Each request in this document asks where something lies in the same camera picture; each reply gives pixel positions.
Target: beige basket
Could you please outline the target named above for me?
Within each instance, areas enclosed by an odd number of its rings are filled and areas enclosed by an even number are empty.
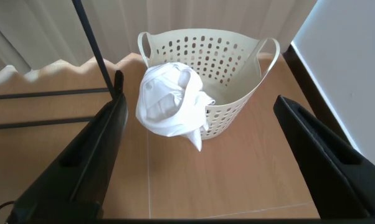
[[[145,34],[151,49],[149,59],[143,51]],[[261,73],[257,55],[268,39],[275,42],[276,52],[268,69]],[[138,46],[147,67],[182,62],[200,75],[203,90],[216,101],[206,107],[209,130],[201,133],[202,139],[216,137],[230,125],[280,53],[279,43],[273,38],[255,40],[214,29],[181,29],[157,35],[142,32]]]

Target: white cloth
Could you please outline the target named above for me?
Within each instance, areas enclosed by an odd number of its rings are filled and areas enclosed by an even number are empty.
[[[200,130],[208,130],[206,106],[214,103],[193,69],[179,62],[166,63],[146,71],[136,117],[155,134],[186,136],[201,151]]]

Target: beige curtain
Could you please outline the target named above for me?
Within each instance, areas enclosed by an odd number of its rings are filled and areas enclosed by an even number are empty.
[[[105,59],[138,53],[140,32],[212,28],[278,39],[286,50],[316,0],[82,0]],[[93,57],[70,0],[0,0],[0,71]]]

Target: wooden floor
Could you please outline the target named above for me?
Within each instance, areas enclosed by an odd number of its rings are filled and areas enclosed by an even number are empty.
[[[261,60],[267,63],[266,57]],[[278,95],[310,109],[282,57],[234,122],[204,141],[201,152],[187,139],[157,136],[142,127],[135,107],[146,68],[134,54],[117,66],[125,75],[130,115],[103,205],[105,218],[318,218],[272,110]],[[89,88],[104,87],[95,81],[97,68],[86,76],[67,72],[59,75],[67,85],[43,77],[32,89],[45,82],[51,83],[46,91],[71,89],[70,83],[86,83],[87,77]],[[93,115],[110,99],[108,93],[88,95],[2,100],[0,123]],[[85,125],[0,130],[0,204],[17,199]],[[0,222],[10,209],[0,211]]]

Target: floor seam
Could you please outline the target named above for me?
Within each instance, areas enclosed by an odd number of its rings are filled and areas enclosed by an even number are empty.
[[[146,153],[148,158],[148,196],[149,196],[149,219],[151,219],[151,195],[150,195],[150,162],[149,162],[149,132],[146,130]]]
[[[205,217],[205,218],[218,218],[218,217],[226,217],[226,216],[230,216],[230,215],[240,215],[240,214],[246,214],[246,213],[257,213],[257,212],[264,212],[264,211],[267,211],[267,210],[275,210],[275,209],[279,209],[279,208],[293,208],[293,207],[299,207],[299,206],[303,206],[303,205],[308,205],[309,203],[311,203],[311,201],[305,202],[305,203],[299,203],[299,204],[295,204],[295,205],[285,205],[285,206],[279,206],[279,207],[272,207],[272,208],[263,208],[263,209],[258,209],[258,210],[251,210],[251,211],[246,211],[246,212],[236,212],[236,213],[223,214],[223,215],[214,215],[214,216]]]

